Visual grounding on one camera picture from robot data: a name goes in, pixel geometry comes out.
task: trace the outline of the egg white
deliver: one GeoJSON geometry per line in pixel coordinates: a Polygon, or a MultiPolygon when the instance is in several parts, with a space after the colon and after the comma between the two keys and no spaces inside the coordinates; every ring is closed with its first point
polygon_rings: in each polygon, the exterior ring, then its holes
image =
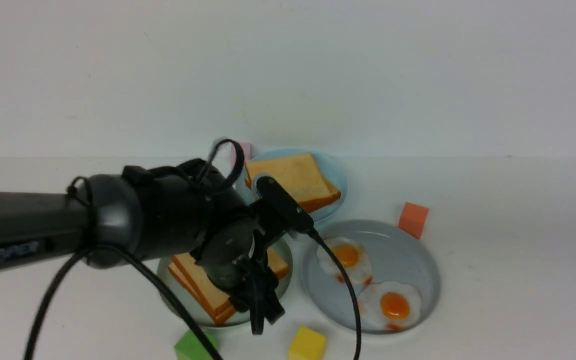
{"type": "Polygon", "coordinates": [[[370,284],[357,296],[361,318],[378,328],[388,329],[388,325],[396,325],[402,330],[412,328],[421,317],[421,296],[413,285],[398,281],[384,281],[370,284]],[[380,301],[387,293],[397,293],[406,298],[410,314],[405,319],[390,319],[382,312],[380,301]]]}
{"type": "MultiPolygon", "coordinates": [[[[365,285],[366,283],[370,283],[373,278],[373,265],[370,262],[370,258],[364,251],[364,247],[358,244],[356,241],[349,239],[348,237],[330,237],[325,239],[324,242],[326,245],[333,249],[336,246],[340,246],[342,244],[347,244],[352,246],[357,250],[359,253],[359,260],[356,264],[344,268],[345,272],[348,274],[348,278],[350,279],[351,284],[361,284],[365,285]]],[[[324,250],[321,246],[317,247],[316,251],[318,264],[320,268],[328,275],[334,276],[338,280],[341,278],[341,272],[339,271],[337,265],[333,262],[330,258],[326,250],[324,250]]]]}

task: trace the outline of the green block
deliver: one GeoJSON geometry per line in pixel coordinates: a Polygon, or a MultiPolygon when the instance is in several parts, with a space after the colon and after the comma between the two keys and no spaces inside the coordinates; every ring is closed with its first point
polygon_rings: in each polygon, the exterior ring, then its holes
{"type": "MultiPolygon", "coordinates": [[[[218,349],[217,338],[210,335],[210,333],[204,332],[204,334],[208,337],[212,346],[218,349]]],[[[181,339],[174,345],[174,352],[178,360],[212,360],[208,351],[206,351],[201,342],[199,342],[199,339],[197,339],[195,334],[190,330],[186,331],[181,339]]]]}

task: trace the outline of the fried egg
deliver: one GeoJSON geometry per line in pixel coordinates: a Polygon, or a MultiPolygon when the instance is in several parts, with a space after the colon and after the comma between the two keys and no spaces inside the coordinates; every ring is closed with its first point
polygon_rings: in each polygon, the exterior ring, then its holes
{"type": "MultiPolygon", "coordinates": [[[[373,266],[363,246],[341,236],[330,237],[324,242],[343,266],[351,284],[368,285],[373,281],[373,266]]],[[[317,259],[326,274],[334,276],[340,283],[344,282],[339,268],[321,246],[317,248],[317,259]]]]}
{"type": "Polygon", "coordinates": [[[421,296],[413,285],[397,281],[370,284],[357,296],[361,318],[378,328],[403,331],[421,317],[421,296]]]}

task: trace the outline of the yellow block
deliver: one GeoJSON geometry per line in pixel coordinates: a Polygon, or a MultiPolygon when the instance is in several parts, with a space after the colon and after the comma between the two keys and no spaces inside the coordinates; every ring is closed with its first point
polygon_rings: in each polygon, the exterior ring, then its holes
{"type": "Polygon", "coordinates": [[[288,360],[322,360],[326,350],[326,336],[301,326],[288,350],[288,360]]]}

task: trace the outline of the pink block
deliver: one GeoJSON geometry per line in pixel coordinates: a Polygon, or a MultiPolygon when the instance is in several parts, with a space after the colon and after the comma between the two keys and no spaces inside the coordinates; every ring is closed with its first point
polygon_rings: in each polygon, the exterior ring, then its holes
{"type": "MultiPolygon", "coordinates": [[[[249,142],[240,142],[242,150],[244,151],[244,159],[246,161],[250,160],[250,151],[252,150],[252,145],[249,142]]],[[[235,146],[230,147],[230,167],[235,166],[235,159],[237,155],[235,155],[235,146]]]]}

